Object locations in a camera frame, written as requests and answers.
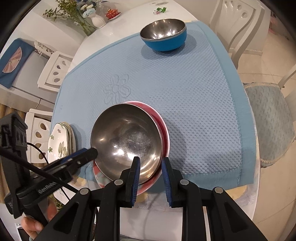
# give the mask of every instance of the vase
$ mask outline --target vase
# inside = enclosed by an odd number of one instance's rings
[[[93,25],[97,28],[101,28],[106,24],[105,19],[102,16],[97,15],[96,13],[89,15],[89,17],[91,18]]]

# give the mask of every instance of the hand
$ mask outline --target hand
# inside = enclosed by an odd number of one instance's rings
[[[48,200],[47,216],[50,221],[57,214],[57,207],[51,198],[48,198]],[[35,239],[38,235],[37,232],[40,232],[43,229],[43,225],[40,222],[30,217],[24,217],[21,225],[32,239]]]

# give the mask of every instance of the textured blue mat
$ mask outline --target textured blue mat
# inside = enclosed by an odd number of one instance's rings
[[[78,148],[89,148],[103,110],[142,101],[167,124],[170,161],[185,178],[208,189],[252,183],[255,131],[243,84],[209,27],[192,22],[187,31],[171,52],[154,52],[135,34],[90,56],[64,79],[52,124],[68,122]],[[94,179],[90,164],[80,176]]]

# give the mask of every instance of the silver bolt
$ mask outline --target silver bolt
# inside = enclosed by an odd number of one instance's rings
[[[117,180],[114,181],[114,184],[116,186],[119,186],[119,185],[123,184],[123,181],[121,179],[117,179]]]
[[[223,192],[223,189],[221,187],[216,187],[215,188],[215,192],[216,193],[222,193]]]
[[[182,180],[180,181],[180,184],[182,184],[182,185],[188,185],[188,184],[189,184],[189,181],[186,180],[186,179],[182,179]]]
[[[87,194],[88,192],[89,192],[88,188],[82,188],[82,189],[80,189],[80,194],[81,194],[81,195],[85,195],[85,194]]]

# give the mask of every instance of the tabletop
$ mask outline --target tabletop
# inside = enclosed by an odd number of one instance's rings
[[[184,22],[196,21],[197,19],[187,10],[174,1],[166,1],[165,5],[157,5],[162,1],[154,1],[122,13],[117,19],[107,23],[103,28],[98,29],[91,36],[87,37],[78,49],[71,63],[69,72],[83,60],[94,54],[96,51],[106,47],[129,35],[138,33],[143,26],[150,22],[163,18],[178,18]],[[164,14],[153,14],[157,7],[166,7]],[[259,186],[259,157],[257,153],[254,184],[248,185],[247,203],[241,203],[241,208],[252,219],[256,207],[258,186]],[[75,179],[72,185],[90,189],[98,188],[95,182],[82,178]],[[56,197],[66,202],[62,194],[56,192]],[[121,233],[134,238],[150,240],[180,240],[182,227],[181,212],[159,212],[153,209],[121,209]]]

